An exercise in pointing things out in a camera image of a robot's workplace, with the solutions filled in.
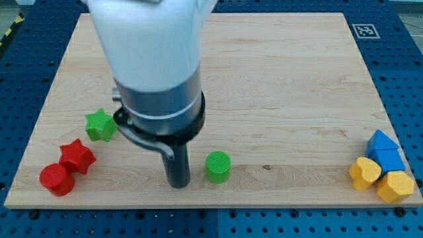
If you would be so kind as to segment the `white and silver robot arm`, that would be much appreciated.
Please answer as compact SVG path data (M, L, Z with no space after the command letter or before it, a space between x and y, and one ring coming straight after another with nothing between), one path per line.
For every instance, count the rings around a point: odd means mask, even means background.
M217 0L85 0L136 128L180 131L201 107L200 33Z

